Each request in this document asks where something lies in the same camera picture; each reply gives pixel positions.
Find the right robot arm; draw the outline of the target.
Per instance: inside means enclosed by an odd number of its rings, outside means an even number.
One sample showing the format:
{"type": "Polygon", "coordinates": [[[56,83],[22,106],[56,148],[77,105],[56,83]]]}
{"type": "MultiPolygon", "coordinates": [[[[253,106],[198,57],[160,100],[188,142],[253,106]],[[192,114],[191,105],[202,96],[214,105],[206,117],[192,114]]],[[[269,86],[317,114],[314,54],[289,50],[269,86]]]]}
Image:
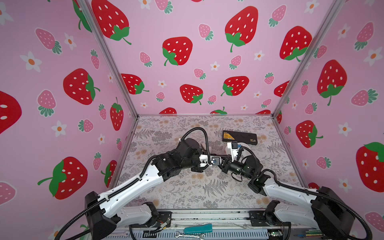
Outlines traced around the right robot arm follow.
{"type": "Polygon", "coordinates": [[[373,233],[356,211],[346,205],[330,188],[299,188],[278,180],[277,174],[265,169],[256,155],[246,146],[228,143],[227,154],[211,158],[222,172],[248,179],[248,187],[256,194],[275,200],[265,210],[270,225],[277,221],[297,223],[320,230],[332,240],[353,240],[351,229],[355,221],[363,226],[366,240],[373,233]]]}

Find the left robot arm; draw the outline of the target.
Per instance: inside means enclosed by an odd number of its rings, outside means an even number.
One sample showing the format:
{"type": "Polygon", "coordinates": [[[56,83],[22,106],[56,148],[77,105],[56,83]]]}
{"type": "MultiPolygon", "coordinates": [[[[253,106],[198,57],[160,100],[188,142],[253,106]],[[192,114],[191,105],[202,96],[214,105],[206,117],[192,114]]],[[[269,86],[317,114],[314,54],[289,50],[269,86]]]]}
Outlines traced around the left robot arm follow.
{"type": "Polygon", "coordinates": [[[202,173],[211,164],[206,130],[201,127],[192,128],[182,136],[175,149],[150,157],[140,174],[102,194],[89,193],[85,210],[66,223],[55,238],[59,240],[69,227],[85,216],[89,229],[72,239],[90,234],[92,239],[101,240],[117,228],[122,220],[118,213],[131,200],[177,176],[184,169],[202,173]]]}

